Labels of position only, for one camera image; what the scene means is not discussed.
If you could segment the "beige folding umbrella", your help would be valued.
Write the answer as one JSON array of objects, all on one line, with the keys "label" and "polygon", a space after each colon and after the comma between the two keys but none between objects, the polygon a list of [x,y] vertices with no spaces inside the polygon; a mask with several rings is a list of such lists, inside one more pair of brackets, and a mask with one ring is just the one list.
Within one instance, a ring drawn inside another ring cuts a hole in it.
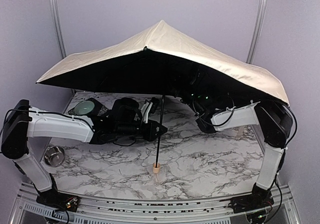
[{"label": "beige folding umbrella", "polygon": [[240,101],[289,104],[281,81],[268,70],[223,54],[164,21],[101,50],[67,56],[39,84],[101,93],[230,95]]}]

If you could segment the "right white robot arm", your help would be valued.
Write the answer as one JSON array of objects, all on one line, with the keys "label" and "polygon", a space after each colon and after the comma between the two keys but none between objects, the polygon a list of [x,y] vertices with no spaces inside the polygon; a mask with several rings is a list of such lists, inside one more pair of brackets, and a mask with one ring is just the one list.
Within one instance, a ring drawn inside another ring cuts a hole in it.
[{"label": "right white robot arm", "polygon": [[259,126],[265,144],[264,158],[256,180],[258,189],[272,187],[280,168],[292,127],[296,119],[289,104],[276,99],[240,101],[230,95],[216,99],[208,95],[185,95],[181,102],[187,104],[197,117],[203,132],[217,132],[248,125]]}]

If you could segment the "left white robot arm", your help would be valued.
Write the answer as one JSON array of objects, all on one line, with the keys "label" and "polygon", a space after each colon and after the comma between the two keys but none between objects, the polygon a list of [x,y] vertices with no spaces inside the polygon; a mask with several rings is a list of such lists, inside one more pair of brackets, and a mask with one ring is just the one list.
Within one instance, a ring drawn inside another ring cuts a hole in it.
[{"label": "left white robot arm", "polygon": [[124,138],[152,142],[168,131],[161,122],[149,119],[158,105],[157,98],[146,100],[141,106],[136,100],[123,97],[109,109],[89,98],[62,114],[41,110],[22,99],[4,119],[0,150],[14,161],[39,193],[55,192],[55,181],[33,156],[29,138],[71,139],[96,145]]}]

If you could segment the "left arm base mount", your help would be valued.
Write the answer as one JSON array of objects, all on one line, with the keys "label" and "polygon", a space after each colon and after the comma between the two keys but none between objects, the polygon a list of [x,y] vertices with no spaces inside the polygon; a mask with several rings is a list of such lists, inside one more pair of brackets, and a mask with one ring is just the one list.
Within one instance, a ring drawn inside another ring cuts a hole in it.
[{"label": "left arm base mount", "polygon": [[35,188],[38,194],[36,202],[47,206],[56,207],[59,210],[76,212],[79,206],[80,197],[59,192],[54,177],[51,173],[49,176],[52,182],[51,189],[41,192]]}]

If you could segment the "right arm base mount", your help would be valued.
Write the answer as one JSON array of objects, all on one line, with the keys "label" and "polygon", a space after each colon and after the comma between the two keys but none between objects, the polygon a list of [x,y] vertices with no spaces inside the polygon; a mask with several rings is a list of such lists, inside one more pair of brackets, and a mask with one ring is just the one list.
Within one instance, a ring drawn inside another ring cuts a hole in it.
[{"label": "right arm base mount", "polygon": [[273,204],[271,188],[262,189],[254,184],[251,194],[232,197],[228,207],[232,208],[234,213],[240,213],[272,206]]}]

